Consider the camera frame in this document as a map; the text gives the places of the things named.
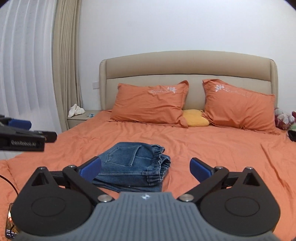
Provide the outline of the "blue denim jeans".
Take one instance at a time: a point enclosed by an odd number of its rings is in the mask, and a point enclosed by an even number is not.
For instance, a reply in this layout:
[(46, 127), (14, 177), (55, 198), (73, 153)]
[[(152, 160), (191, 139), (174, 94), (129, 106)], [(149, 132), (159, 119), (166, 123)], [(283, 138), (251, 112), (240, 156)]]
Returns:
[(164, 151), (156, 144), (117, 143), (98, 156), (101, 170), (92, 183), (117, 193), (161, 192), (171, 165), (171, 158)]

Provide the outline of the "white sheer curtain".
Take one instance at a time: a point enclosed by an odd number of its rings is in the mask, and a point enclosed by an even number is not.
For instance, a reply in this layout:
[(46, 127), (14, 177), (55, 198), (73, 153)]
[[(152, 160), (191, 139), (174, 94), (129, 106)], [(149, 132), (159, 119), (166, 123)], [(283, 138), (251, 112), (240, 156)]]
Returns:
[(56, 1), (8, 1), (1, 7), (1, 114), (34, 130), (61, 132), (52, 73)]

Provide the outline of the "smartphone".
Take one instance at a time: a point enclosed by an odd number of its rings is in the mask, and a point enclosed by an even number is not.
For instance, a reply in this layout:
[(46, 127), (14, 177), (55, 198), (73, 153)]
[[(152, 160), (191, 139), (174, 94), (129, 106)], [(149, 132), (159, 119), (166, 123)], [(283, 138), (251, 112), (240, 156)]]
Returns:
[(11, 209), (13, 207), (13, 203), (10, 203), (8, 209), (8, 215), (6, 217), (6, 228), (5, 228), (5, 237), (13, 240), (19, 233), (18, 228), (15, 226), (12, 217), (11, 217)]

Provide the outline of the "orange duvet cover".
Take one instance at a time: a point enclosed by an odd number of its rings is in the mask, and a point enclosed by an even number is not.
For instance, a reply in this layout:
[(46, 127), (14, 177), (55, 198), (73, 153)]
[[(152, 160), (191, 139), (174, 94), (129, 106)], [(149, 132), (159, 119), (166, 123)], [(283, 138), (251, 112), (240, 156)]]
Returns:
[(163, 190), (174, 197), (197, 185), (189, 171), (193, 157), (230, 171), (253, 167), (280, 206), (275, 235), (281, 240), (295, 237), (295, 142), (285, 132), (273, 135), (216, 126), (181, 128), (112, 121), (109, 111), (61, 133), (43, 152), (25, 152), (1, 160), (1, 231), (6, 227), (10, 203), (37, 167), (59, 171), (70, 164), (79, 166), (119, 142), (163, 146), (171, 158)]

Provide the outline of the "beige nightstand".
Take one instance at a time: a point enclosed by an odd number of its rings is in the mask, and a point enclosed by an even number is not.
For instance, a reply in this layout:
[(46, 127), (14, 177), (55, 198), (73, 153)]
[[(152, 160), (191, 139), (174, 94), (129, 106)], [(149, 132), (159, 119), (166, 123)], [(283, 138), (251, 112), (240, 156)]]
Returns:
[(74, 115), (71, 118), (67, 118), (69, 129), (87, 121), (96, 116), (101, 110), (86, 110), (84, 114)]

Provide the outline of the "white crumpled cloth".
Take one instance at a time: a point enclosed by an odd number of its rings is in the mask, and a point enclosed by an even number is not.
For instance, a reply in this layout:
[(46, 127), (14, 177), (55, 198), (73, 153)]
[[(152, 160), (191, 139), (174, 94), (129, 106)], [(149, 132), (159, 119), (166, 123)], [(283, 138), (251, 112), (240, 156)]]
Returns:
[(74, 104), (72, 107), (70, 107), (70, 109), (68, 111), (67, 118), (71, 118), (73, 116), (81, 115), (81, 114), (84, 114), (84, 113), (85, 113), (84, 108), (81, 108), (77, 104)]

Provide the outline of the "black puffer jacket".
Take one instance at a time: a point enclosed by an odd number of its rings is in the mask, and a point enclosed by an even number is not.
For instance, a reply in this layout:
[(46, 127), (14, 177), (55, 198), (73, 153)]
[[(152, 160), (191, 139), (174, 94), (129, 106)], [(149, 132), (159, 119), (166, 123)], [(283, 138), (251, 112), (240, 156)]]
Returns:
[(296, 131), (288, 130), (287, 134), (291, 141), (296, 142)]

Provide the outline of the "small yellow pillow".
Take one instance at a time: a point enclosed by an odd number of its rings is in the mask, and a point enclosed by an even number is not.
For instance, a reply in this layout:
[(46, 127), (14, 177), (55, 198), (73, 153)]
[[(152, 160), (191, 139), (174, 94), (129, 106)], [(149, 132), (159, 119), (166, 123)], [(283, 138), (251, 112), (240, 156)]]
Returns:
[(209, 121), (203, 117), (202, 110), (186, 109), (183, 111), (183, 117), (189, 127), (203, 127), (210, 124)]

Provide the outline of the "orange pillow right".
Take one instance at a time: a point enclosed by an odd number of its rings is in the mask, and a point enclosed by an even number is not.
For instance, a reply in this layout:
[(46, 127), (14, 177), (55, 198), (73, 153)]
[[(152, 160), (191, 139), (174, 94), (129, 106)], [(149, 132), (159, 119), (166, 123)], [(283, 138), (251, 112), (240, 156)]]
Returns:
[(280, 135), (275, 126), (275, 95), (230, 85), (220, 79), (204, 79), (203, 117), (211, 124)]

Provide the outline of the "orange pillow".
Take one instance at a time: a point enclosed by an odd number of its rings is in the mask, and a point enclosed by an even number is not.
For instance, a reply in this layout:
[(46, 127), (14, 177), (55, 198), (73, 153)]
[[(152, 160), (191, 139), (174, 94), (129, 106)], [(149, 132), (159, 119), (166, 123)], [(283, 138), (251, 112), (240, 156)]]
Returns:
[(187, 128), (183, 107), (189, 82), (176, 85), (135, 86), (120, 83), (110, 118), (116, 121), (136, 121), (179, 125)]
[(280, 135), (275, 126), (275, 95), (230, 85), (220, 79), (204, 79), (203, 117), (211, 124)]

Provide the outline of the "orange pillow left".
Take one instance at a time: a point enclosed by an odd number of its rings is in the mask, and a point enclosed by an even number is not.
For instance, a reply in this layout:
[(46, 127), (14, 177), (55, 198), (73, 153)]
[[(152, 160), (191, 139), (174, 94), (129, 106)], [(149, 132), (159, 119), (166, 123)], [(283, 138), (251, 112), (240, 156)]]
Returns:
[(116, 121), (136, 121), (179, 125), (187, 128), (183, 107), (189, 82), (176, 85), (135, 86), (120, 83), (110, 118)]

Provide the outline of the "beige curtain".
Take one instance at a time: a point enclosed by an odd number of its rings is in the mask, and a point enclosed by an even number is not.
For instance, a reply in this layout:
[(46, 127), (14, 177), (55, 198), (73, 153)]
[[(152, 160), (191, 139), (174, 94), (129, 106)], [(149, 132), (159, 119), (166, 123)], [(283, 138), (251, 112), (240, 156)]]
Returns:
[(53, 84), (61, 130), (69, 129), (68, 111), (82, 104), (78, 77), (78, 32), (81, 1), (57, 1), (53, 28)]

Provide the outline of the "beige upholstered headboard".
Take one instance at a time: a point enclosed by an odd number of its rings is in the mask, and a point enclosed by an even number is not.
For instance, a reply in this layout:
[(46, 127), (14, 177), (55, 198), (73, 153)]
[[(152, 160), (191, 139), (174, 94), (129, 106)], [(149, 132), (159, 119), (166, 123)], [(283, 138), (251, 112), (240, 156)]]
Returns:
[(269, 58), (221, 51), (164, 51), (103, 60), (99, 65), (100, 107), (113, 108), (120, 83), (155, 86), (187, 80), (190, 88), (184, 108), (203, 109), (202, 81), (208, 78), (278, 96), (278, 70)]

